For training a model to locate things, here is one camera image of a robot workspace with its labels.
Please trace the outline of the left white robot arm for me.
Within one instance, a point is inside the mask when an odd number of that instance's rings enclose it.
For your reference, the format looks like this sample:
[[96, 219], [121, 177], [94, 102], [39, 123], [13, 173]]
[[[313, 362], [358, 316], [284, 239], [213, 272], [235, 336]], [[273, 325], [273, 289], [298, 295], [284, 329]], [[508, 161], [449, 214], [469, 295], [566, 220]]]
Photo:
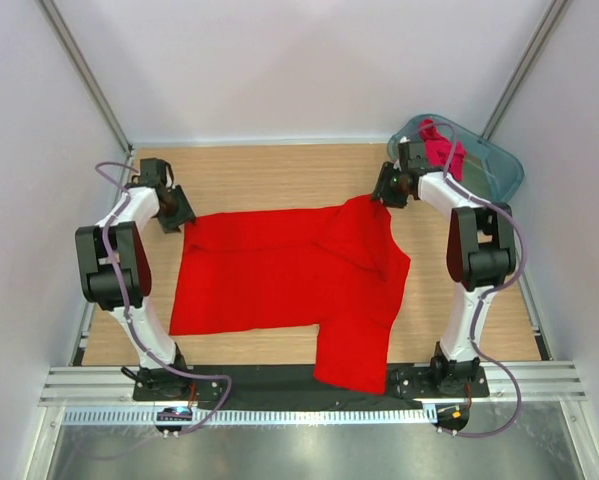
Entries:
[[137, 168], [100, 162], [95, 171], [118, 188], [120, 198], [103, 219], [75, 232], [83, 295], [115, 318], [129, 337], [139, 357], [135, 381], [146, 385], [157, 375], [159, 392], [181, 399], [193, 374], [152, 304], [152, 273], [141, 233], [152, 219], [164, 233], [179, 233], [195, 223], [196, 215], [163, 159], [144, 158]]

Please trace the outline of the red t shirt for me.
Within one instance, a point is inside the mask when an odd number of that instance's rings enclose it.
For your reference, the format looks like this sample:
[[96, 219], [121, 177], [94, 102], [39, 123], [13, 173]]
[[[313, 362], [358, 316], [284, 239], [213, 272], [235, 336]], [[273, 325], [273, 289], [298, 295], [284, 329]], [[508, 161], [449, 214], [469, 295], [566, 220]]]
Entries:
[[367, 195], [323, 208], [206, 215], [184, 230], [169, 332], [314, 325], [315, 378], [381, 395], [409, 257]]

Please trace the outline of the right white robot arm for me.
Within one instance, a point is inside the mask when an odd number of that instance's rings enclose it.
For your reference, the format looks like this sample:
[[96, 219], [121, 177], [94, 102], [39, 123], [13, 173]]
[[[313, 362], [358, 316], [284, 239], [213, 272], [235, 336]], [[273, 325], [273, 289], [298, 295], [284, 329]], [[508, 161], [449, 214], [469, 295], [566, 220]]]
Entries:
[[371, 199], [388, 208], [424, 201], [449, 220], [446, 266], [455, 294], [424, 388], [459, 396], [483, 380], [478, 353], [483, 325], [492, 297], [517, 266], [511, 209], [465, 189], [445, 165], [433, 165], [423, 141], [403, 137], [397, 151], [395, 161], [382, 165]]

